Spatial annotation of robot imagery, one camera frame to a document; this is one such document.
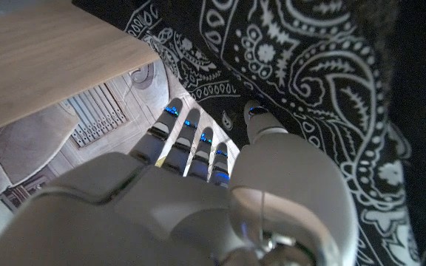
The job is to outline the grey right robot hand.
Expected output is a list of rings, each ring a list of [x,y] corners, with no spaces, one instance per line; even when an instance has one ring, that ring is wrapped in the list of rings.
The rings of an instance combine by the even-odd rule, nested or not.
[[[255,100],[249,143],[199,143],[192,110],[156,166],[183,104],[172,100],[128,154],[96,157],[43,187],[0,233],[0,265],[353,265],[356,207],[322,150]]]

